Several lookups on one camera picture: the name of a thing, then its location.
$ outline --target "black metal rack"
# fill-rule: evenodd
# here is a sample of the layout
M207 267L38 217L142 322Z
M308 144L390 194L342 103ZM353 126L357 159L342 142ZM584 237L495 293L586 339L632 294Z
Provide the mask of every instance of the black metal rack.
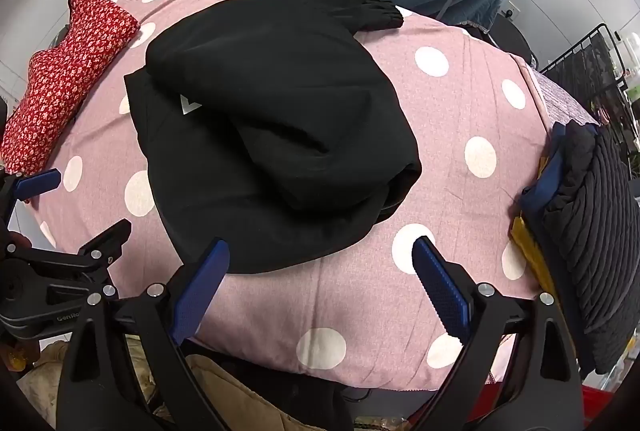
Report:
M612 61L615 52L616 61ZM558 83L600 124L609 127L623 159L640 152L624 62L609 27L601 23L540 73Z

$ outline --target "red floral fabric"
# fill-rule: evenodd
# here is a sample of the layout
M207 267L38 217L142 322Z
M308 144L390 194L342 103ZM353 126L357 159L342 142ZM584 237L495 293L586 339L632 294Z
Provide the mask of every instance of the red floral fabric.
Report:
M69 0L70 27L29 61L27 91L7 121L1 154L10 173L42 171L60 133L140 24L109 0Z

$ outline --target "pink polka dot bedsheet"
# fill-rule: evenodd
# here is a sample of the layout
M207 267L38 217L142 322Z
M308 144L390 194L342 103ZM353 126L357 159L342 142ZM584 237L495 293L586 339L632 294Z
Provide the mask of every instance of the pink polka dot bedsheet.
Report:
M221 0L112 1L140 21L140 32L63 134L49 162L63 173L62 186L31 207L49 241L67 252L128 218L131 237L110 268L126 297L167 281L180 260L154 206L123 77L145 64L160 32ZM204 345L352 386L437 389L460 343L412 268L418 236L506 295L538 291L508 237L514 199L536 174L550 123L536 77L463 29L401 11L401 29L356 37L396 88L418 141L420 180L395 215L344 251L272 273L227 275L198 331ZM197 105L183 98L182 107L189 114ZM166 165L176 188L189 180L180 160Z

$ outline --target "black clothing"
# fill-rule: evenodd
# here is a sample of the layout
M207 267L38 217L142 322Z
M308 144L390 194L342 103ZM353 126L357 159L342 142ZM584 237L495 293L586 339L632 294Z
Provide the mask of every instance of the black clothing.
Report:
M520 205L561 298L581 370L603 374L640 320L640 208L606 128L567 124L536 186L548 188L556 170L543 207L529 201L540 187L524 191Z
M640 321L640 209L606 128L571 121L564 178L543 224L568 268L596 372L618 361Z
M125 77L183 261L215 236L230 246L230 273L340 251L390 217L420 176L393 85L340 23L347 8L357 10L353 0L226 0L160 34ZM381 10L397 24L393 4ZM202 107L183 109L181 95Z
M351 34L399 28L404 20L391 0L314 0Z

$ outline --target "logo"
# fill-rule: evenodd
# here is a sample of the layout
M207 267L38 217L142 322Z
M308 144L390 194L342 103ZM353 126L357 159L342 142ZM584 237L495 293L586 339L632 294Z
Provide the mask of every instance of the logo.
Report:
M58 321L67 321L69 319L74 319L76 317L78 317L80 315L80 313L77 314L69 314L67 316L59 316L57 317Z

